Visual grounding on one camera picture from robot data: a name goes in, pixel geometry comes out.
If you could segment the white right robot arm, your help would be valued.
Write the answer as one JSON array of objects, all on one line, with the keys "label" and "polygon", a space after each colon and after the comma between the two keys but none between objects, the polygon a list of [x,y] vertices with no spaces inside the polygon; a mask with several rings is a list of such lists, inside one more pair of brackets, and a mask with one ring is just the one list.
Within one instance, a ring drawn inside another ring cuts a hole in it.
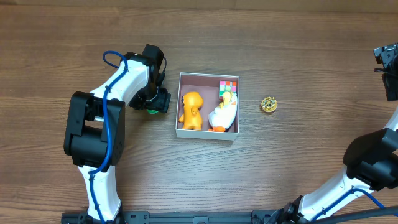
[{"label": "white right robot arm", "polygon": [[[276,211],[269,223],[340,223],[397,215],[397,207],[385,207],[372,193],[397,187],[397,114],[380,130],[356,138],[347,148],[343,167],[310,194],[300,196]],[[366,196],[372,210],[337,215],[353,200]]]}]

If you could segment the white plush duck yellow hat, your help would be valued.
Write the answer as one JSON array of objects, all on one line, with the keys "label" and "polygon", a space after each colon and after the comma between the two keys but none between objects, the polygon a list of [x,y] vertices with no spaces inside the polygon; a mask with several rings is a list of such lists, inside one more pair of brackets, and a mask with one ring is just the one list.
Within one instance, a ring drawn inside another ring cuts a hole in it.
[{"label": "white plush duck yellow hat", "polygon": [[237,108],[238,97],[232,91],[222,94],[223,101],[208,115],[208,121],[211,126],[209,131],[226,132],[233,124]]}]

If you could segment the green spinning top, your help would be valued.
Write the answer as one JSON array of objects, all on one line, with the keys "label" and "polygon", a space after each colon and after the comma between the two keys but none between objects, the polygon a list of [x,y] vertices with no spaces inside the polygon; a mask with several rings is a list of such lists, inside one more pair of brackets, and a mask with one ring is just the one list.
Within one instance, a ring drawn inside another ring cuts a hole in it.
[{"label": "green spinning top", "polygon": [[149,114],[157,114],[159,111],[147,109],[147,112],[148,112]]}]

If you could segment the colourful puzzle cube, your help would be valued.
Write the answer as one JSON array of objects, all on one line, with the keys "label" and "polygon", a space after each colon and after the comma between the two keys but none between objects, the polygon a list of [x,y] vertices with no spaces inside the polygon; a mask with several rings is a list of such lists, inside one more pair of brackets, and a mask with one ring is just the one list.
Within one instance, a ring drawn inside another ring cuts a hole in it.
[{"label": "colourful puzzle cube", "polygon": [[234,81],[226,81],[226,80],[220,80],[219,82],[219,99],[220,101],[223,101],[223,93],[232,91],[233,93],[237,93],[237,82]]}]

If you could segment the orange plush toy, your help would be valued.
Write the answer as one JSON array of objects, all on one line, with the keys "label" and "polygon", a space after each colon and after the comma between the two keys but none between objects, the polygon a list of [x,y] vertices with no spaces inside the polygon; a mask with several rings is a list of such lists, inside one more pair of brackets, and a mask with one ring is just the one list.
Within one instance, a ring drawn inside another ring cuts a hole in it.
[{"label": "orange plush toy", "polygon": [[182,129],[202,130],[203,119],[200,114],[200,108],[203,106],[203,98],[196,91],[191,91],[182,96],[181,99],[183,113],[179,117],[179,123],[182,123]]}]

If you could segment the gold blue spinning top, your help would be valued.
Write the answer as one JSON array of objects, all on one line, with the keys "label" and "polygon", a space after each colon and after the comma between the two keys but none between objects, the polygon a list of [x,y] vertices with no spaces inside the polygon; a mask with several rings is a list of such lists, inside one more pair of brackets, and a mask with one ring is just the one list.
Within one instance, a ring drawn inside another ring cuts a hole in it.
[{"label": "gold blue spinning top", "polygon": [[278,102],[273,96],[264,98],[261,102],[261,108],[266,113],[272,113],[277,109]]}]

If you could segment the white cardboard box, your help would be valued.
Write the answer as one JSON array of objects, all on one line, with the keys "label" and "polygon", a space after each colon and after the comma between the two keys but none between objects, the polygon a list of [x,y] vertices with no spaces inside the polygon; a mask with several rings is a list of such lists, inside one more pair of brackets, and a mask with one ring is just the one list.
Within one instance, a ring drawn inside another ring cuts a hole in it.
[{"label": "white cardboard box", "polygon": [[201,117],[203,118],[203,125],[201,131],[184,130],[183,124],[175,123],[175,131],[178,138],[198,138],[198,139],[216,139],[234,141],[239,134],[239,112],[236,112],[236,117],[227,132],[217,133],[210,131],[210,123],[208,115],[218,106],[220,99],[220,81],[226,81],[236,84],[236,93],[240,90],[240,77],[232,75],[219,74],[204,74],[204,73],[180,73],[180,80],[178,86],[177,98],[177,115],[179,119],[183,114],[182,96],[188,92],[196,91],[204,99],[204,104],[200,109]]}]

